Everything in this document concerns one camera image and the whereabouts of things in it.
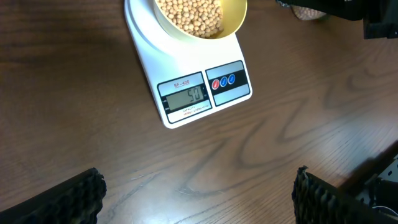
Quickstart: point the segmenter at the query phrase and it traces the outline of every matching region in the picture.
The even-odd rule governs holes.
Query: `cable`
[[[372,207],[372,208],[386,208],[386,209],[392,211],[392,212],[398,217],[398,213],[396,213],[393,209],[391,209],[391,208],[389,208],[389,207],[385,207],[385,206],[375,206],[375,207]]]

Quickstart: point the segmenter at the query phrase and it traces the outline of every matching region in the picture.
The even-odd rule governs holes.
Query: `yellow bowl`
[[[242,25],[244,18],[246,17],[246,11],[248,9],[247,0],[221,0],[221,7],[223,8],[224,18],[222,25],[224,30],[213,36],[211,39],[204,39],[195,37],[187,32],[184,32],[178,28],[161,10],[158,0],[154,0],[154,11],[159,24],[163,29],[172,37],[186,41],[186,42],[208,42],[211,40],[220,40],[231,34],[234,34]]]

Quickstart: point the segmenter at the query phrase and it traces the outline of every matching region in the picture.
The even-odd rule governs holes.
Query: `wood grain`
[[[0,210],[95,167],[99,223],[294,223],[295,171],[340,185],[397,139],[398,41],[250,0],[250,100],[160,122],[122,1],[0,3]]]

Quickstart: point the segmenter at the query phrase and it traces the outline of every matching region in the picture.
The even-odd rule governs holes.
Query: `scale control panel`
[[[157,85],[163,109],[170,124],[190,118],[250,94],[243,62],[227,63],[205,70],[215,105],[202,72],[185,75]]]
[[[216,106],[250,94],[248,76],[241,60],[206,70]]]

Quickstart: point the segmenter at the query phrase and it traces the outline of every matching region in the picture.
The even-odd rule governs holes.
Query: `digital kitchen scale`
[[[153,0],[126,0],[127,24],[164,125],[177,128],[247,100],[252,87],[236,36],[185,43],[158,23]]]

